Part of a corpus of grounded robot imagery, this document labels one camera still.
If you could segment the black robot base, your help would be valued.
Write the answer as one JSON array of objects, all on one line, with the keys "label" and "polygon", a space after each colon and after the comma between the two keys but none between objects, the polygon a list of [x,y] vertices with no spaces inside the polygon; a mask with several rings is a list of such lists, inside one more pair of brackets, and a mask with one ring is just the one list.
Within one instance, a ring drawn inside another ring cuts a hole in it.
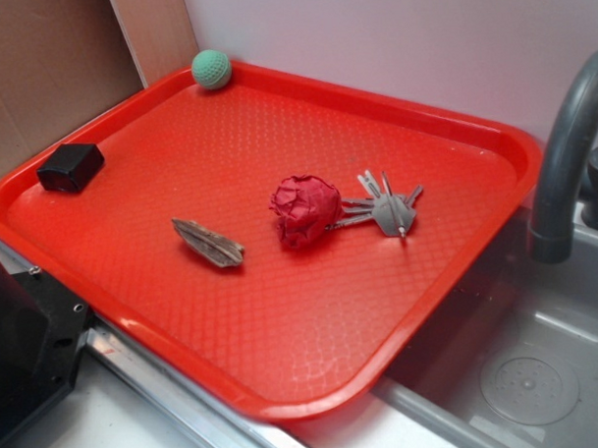
[{"label": "black robot base", "polygon": [[0,448],[74,389],[92,319],[50,274],[0,262]]}]

